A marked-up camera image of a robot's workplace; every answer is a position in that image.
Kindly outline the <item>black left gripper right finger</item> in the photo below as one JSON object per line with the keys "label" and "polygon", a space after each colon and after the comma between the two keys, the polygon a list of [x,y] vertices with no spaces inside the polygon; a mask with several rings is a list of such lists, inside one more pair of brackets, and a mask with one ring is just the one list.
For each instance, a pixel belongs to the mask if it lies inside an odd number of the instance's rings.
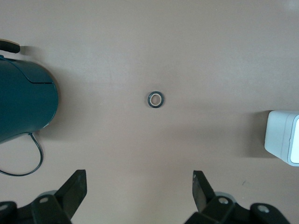
{"label": "black left gripper right finger", "polygon": [[250,209],[240,206],[231,195],[216,194],[202,171],[193,172],[192,195],[197,212],[188,224],[288,224],[274,206],[254,203]]}

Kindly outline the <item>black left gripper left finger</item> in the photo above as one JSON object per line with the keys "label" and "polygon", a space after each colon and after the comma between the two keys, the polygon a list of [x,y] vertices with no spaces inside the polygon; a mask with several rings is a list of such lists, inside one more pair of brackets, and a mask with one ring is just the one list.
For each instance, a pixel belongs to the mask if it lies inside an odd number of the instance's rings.
{"label": "black left gripper left finger", "polygon": [[70,224],[87,194],[86,171],[76,170],[54,194],[42,194],[21,208],[14,201],[0,203],[2,224]]}

